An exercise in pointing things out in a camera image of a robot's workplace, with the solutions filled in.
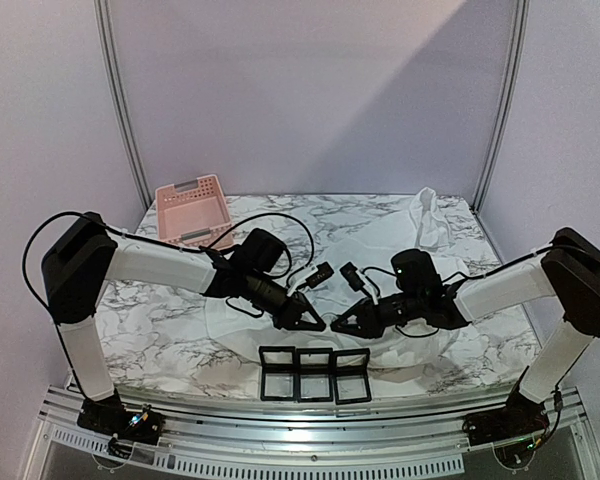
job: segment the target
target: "vent grille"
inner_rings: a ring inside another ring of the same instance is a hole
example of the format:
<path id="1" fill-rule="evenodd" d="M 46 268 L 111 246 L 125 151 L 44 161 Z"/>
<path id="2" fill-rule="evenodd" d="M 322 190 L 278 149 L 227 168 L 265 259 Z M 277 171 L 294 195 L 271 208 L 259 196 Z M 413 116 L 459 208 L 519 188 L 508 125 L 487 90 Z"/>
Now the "vent grille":
<path id="1" fill-rule="evenodd" d="M 53 440 L 87 453 L 107 455 L 106 441 L 86 432 L 55 426 Z M 131 464 L 209 480 L 401 480 L 442 478 L 464 473 L 462 455 L 378 467 L 260 467 L 230 465 L 186 455 L 156 452 L 152 465 Z"/>

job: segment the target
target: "pink plastic basket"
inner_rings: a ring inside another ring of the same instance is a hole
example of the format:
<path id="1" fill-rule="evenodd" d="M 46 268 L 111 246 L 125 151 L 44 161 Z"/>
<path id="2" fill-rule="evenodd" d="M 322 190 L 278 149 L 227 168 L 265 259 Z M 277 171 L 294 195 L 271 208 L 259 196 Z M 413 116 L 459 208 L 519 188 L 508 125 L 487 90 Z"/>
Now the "pink plastic basket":
<path id="1" fill-rule="evenodd" d="M 156 190 L 158 237 L 173 244 L 208 246 L 231 227 L 227 202 L 215 175 Z M 214 248 L 233 245 L 225 236 Z"/>

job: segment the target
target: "white cloth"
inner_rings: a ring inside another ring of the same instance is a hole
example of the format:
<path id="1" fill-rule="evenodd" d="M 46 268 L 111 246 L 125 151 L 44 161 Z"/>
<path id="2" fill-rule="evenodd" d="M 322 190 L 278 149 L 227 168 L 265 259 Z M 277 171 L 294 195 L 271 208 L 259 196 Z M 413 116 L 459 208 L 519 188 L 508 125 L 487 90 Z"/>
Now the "white cloth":
<path id="1" fill-rule="evenodd" d="M 440 223 L 446 224 L 446 220 L 436 202 L 435 192 L 424 189 L 412 201 L 409 213 L 397 212 L 372 222 L 350 238 L 325 249 L 316 263 L 328 261 L 336 272 L 349 261 L 360 269 L 374 265 L 391 270 L 391 257 L 402 250 L 420 246 L 433 249 L 434 245 L 449 244 L 452 241 L 450 229 L 448 224 L 445 229 Z M 426 222 L 426 226 L 416 223 L 414 218 Z M 441 241 L 436 240 L 438 233 L 445 238 Z M 468 273 L 464 262 L 456 257 L 432 255 L 432 258 L 442 278 L 456 271 Z M 367 274 L 378 284 L 383 296 L 398 292 L 393 277 L 371 271 Z M 316 290 L 305 293 L 327 324 L 363 298 L 361 293 L 353 292 L 338 273 Z M 234 299 L 232 303 L 240 308 L 252 310 L 244 300 Z M 211 339 L 256 362 L 259 361 L 258 348 L 261 345 L 334 349 L 368 347 L 371 350 L 370 366 L 373 368 L 410 367 L 435 359 L 452 335 L 450 332 L 440 331 L 432 337 L 411 339 L 405 338 L 393 328 L 387 328 L 382 338 L 367 340 L 336 334 L 328 328 L 324 332 L 276 330 L 272 327 L 268 315 L 251 318 L 227 307 L 222 299 L 208 299 L 205 315 Z M 431 331 L 431 327 L 423 323 L 411 322 L 403 330 L 413 335 Z"/>
<path id="2" fill-rule="evenodd" d="M 438 206 L 438 194 L 423 188 L 409 206 L 409 215 L 417 228 L 416 246 L 427 251 L 454 244 L 451 227 Z"/>

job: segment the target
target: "small black connector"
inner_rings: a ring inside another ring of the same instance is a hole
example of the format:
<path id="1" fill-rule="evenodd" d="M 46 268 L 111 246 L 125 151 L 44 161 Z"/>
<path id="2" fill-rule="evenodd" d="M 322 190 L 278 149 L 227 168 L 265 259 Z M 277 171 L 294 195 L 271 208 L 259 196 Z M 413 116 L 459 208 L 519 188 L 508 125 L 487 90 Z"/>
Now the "small black connector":
<path id="1" fill-rule="evenodd" d="M 353 263 L 349 262 L 343 267 L 341 267 L 340 274 L 344 277 L 344 279 L 351 287 L 351 290 L 353 290 L 354 292 L 359 292 L 364 288 L 364 283 L 358 275 L 358 269 Z"/>
<path id="2" fill-rule="evenodd" d="M 318 271 L 307 278 L 307 286 L 309 288 L 316 288 L 325 280 L 331 278 L 333 276 L 333 268 L 329 265 L 328 262 L 321 263 L 318 265 Z"/>

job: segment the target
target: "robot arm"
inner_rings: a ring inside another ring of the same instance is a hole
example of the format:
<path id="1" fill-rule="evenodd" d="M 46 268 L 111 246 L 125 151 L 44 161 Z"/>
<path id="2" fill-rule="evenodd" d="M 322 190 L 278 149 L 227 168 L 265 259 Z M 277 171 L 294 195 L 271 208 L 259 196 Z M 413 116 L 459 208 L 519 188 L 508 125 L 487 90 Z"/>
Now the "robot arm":
<path id="1" fill-rule="evenodd" d="M 286 289 L 267 275 L 286 246 L 264 230 L 254 229 L 229 258 L 215 250 L 194 252 L 112 230 L 97 214 L 85 214 L 42 261 L 48 309 L 86 397 L 78 420 L 84 428 L 147 443 L 157 442 L 162 428 L 162 417 L 155 412 L 145 412 L 143 428 L 136 428 L 133 422 L 143 416 L 126 412 L 109 376 L 94 315 L 110 280 L 168 285 L 206 297 L 241 297 L 270 313 L 275 328 L 326 328 L 297 285 Z M 312 287 L 324 281 L 330 275 L 321 267 L 302 281 Z"/>
<path id="2" fill-rule="evenodd" d="M 386 327 L 417 318 L 452 330 L 504 308 L 549 296 L 557 296 L 565 310 L 563 321 L 518 380 L 507 406 L 493 411 L 491 417 L 479 414 L 481 421 L 467 417 L 466 426 L 473 427 L 470 430 L 478 443 L 530 433 L 533 422 L 524 422 L 522 417 L 546 416 L 543 402 L 600 337 L 600 251 L 572 229 L 558 231 L 551 246 L 538 254 L 451 285 L 442 284 L 430 256 L 420 250 L 401 252 L 391 263 L 402 293 L 377 302 L 358 302 L 331 324 L 332 330 L 379 338 Z M 350 284 L 356 284 L 350 269 L 343 274 L 349 275 Z"/>

